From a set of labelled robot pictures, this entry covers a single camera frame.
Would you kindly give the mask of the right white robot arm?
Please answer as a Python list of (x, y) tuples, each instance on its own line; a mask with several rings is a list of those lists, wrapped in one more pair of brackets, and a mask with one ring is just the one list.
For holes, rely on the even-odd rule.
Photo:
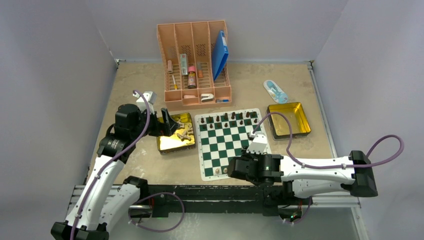
[(288, 204), (313, 195), (349, 192), (354, 197), (378, 196), (374, 172), (360, 150), (328, 159), (300, 159), (279, 154), (244, 153), (229, 161), (227, 175), (256, 186), (282, 183), (280, 196)]

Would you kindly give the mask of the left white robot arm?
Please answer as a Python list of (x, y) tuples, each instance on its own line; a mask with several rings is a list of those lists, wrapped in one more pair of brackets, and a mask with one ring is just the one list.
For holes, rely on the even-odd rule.
[(142, 205), (149, 199), (148, 182), (130, 176), (122, 184), (122, 193), (107, 201), (115, 179), (124, 168), (136, 143), (145, 136), (170, 137), (179, 124), (166, 108), (162, 120), (151, 106), (123, 104), (99, 143), (97, 157), (86, 185), (75, 206), (63, 222), (50, 230), (56, 240), (107, 240), (130, 205)]

